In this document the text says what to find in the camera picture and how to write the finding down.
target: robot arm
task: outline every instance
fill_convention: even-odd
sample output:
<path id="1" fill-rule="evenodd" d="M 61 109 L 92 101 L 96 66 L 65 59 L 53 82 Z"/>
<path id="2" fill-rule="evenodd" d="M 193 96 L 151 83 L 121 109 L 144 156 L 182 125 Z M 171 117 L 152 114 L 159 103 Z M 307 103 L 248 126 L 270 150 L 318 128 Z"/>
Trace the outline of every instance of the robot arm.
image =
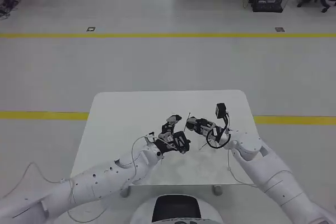
<path id="1" fill-rule="evenodd" d="M 225 106 L 217 105 L 217 118 L 223 118 L 226 113 L 223 110 Z M 309 200 L 290 168 L 260 138 L 194 117 L 187 120 L 186 127 L 206 137 L 207 142 L 216 141 L 220 145 L 216 148 L 223 146 L 232 150 L 254 184 L 273 199 L 294 224 L 336 224 L 336 216 Z"/>
<path id="2" fill-rule="evenodd" d="M 64 212 L 79 205 L 100 200 L 127 188 L 131 183 L 139 184 L 152 168 L 169 151 L 185 153 L 190 141 L 183 132 L 174 133 L 176 122 L 166 124 L 168 141 L 154 136 L 144 137 L 147 144 L 140 150 L 128 153 L 118 160 L 94 166 L 69 180 L 62 180 L 43 197 L 22 197 L 0 201 L 0 223 L 39 224 L 52 221 Z"/>

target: table leg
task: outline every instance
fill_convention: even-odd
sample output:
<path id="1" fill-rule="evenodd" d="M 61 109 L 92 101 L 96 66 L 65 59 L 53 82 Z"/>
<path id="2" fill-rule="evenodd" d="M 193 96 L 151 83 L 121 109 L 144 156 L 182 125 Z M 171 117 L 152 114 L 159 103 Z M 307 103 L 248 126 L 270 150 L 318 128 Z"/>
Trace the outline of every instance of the table leg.
<path id="1" fill-rule="evenodd" d="M 220 185 L 213 185 L 212 190 L 215 196 L 220 196 L 223 194 L 223 189 Z"/>
<path id="2" fill-rule="evenodd" d="M 127 198 L 130 195 L 130 186 L 121 190 L 119 195 L 121 195 L 122 198 Z"/>

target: black wire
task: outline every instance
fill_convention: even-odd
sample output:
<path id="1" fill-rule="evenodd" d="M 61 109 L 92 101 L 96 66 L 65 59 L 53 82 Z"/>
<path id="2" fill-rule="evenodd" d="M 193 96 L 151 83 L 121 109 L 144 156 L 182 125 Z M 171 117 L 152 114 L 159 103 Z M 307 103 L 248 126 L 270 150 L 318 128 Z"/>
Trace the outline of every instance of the black wire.
<path id="1" fill-rule="evenodd" d="M 222 131 L 218 134 L 218 136 L 217 136 L 217 138 L 219 138 L 219 139 L 222 137 L 223 133 L 224 133 L 225 130 L 228 128 L 229 115 L 226 114 L 226 116 L 224 116 L 223 119 L 224 119 L 224 122 L 225 122 L 225 126 L 224 126 L 223 130 L 222 130 Z M 222 148 L 222 147 L 224 147 L 225 145 L 228 144 L 228 142 L 230 141 L 230 138 L 231 138 L 231 135 L 230 135 L 230 134 L 229 134 L 228 140 L 227 140 L 225 143 L 221 144 L 220 146 L 216 147 L 216 146 L 211 145 L 210 142 L 209 142 L 209 136 L 210 136 L 210 134 L 212 133 L 212 131 L 213 131 L 213 129 L 211 129 L 211 130 L 207 133 L 207 136 L 206 136 L 207 144 L 208 144 L 210 147 L 215 148 L 215 149 L 219 149 L 219 148 Z"/>

